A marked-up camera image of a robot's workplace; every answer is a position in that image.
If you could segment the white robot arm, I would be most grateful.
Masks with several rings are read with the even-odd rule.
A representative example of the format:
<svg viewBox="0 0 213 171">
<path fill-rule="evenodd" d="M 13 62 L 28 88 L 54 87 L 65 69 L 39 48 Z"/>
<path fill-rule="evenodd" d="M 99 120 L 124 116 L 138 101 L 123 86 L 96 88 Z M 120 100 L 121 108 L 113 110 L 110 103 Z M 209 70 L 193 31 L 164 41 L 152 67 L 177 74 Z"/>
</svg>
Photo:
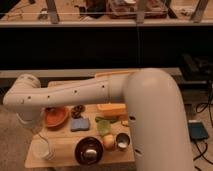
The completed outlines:
<svg viewBox="0 0 213 171">
<path fill-rule="evenodd" d="M 167 72 L 145 68 L 43 88 L 37 77 L 19 76 L 3 104 L 24 122 L 45 107 L 124 103 L 137 171 L 194 171 L 180 89 Z"/>
</svg>

